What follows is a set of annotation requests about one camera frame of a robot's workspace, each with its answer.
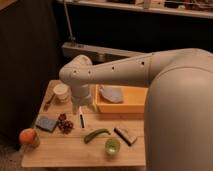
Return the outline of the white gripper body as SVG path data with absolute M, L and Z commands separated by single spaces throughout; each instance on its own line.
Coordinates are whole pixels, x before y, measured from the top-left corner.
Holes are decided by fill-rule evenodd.
M 71 101 L 73 113 L 77 114 L 81 106 L 92 106 L 91 88 L 88 84 L 71 87 Z

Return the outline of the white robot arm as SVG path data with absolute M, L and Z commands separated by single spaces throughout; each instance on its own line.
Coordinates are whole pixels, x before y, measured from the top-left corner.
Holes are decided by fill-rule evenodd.
M 83 101 L 90 84 L 146 87 L 148 171 L 213 171 L 213 53 L 189 48 L 93 65 L 84 55 L 59 72 Z

